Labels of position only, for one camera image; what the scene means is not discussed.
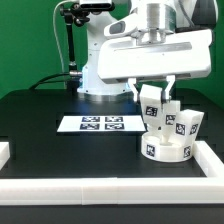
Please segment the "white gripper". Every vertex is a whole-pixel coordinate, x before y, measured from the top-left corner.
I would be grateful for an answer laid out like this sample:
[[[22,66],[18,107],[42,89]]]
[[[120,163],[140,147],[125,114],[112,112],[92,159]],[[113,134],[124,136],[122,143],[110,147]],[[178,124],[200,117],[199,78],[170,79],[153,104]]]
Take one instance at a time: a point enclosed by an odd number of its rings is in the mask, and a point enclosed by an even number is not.
[[[165,80],[161,102],[170,101],[170,91],[177,79],[207,77],[211,72],[210,29],[171,34],[164,43],[139,46],[132,37],[104,42],[98,58],[98,76],[107,84],[124,83],[138,101],[138,81]]]

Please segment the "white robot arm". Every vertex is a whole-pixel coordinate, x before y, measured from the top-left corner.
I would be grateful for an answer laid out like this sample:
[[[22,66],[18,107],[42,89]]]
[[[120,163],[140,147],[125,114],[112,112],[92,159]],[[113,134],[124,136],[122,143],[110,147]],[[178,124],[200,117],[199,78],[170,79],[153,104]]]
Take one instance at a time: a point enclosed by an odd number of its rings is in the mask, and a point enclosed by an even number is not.
[[[210,74],[217,0],[127,1],[129,14],[103,28],[97,65],[103,82],[165,81],[167,102],[176,80]]]

